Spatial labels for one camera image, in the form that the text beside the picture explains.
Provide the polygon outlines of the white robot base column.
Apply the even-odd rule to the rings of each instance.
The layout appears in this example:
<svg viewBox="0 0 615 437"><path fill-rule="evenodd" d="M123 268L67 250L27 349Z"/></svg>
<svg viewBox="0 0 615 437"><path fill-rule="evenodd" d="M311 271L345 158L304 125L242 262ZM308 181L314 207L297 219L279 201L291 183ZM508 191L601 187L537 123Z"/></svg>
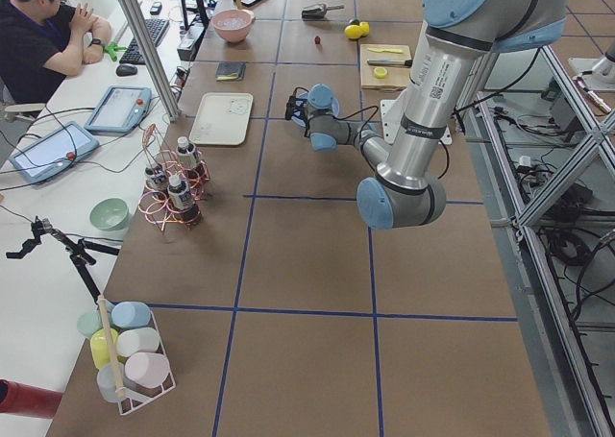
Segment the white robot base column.
<svg viewBox="0 0 615 437"><path fill-rule="evenodd" d="M384 136L387 142L393 142L403 119L429 129L446 126L458 98L456 84L450 82L445 86L440 98L432 98L431 91L425 84L417 85L413 72L409 71L406 89L393 101L382 100L381 108Z"/></svg>

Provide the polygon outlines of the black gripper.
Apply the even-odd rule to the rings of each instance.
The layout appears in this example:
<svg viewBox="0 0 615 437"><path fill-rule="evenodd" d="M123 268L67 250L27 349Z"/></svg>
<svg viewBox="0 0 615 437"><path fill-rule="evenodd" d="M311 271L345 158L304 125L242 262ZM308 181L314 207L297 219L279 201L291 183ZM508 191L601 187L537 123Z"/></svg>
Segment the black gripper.
<svg viewBox="0 0 615 437"><path fill-rule="evenodd" d="M285 104L284 119L299 120L304 128L304 137L309 137L308 90L301 86L293 89Z"/></svg>

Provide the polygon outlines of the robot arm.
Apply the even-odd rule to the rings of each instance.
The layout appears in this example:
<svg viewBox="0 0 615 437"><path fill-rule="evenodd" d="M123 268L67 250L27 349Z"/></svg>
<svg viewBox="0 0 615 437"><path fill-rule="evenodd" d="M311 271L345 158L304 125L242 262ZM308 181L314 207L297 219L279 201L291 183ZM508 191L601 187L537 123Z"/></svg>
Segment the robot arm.
<svg viewBox="0 0 615 437"><path fill-rule="evenodd" d="M446 205L431 158L452 117L475 61L487 53L525 51L561 37L566 0L423 0L426 26L416 48L392 143L367 123L332 111L333 92L315 85L303 99L290 96L285 118L304 121L313 150L352 145L374 168L357 187L357 207L374 230L422 226Z"/></svg>

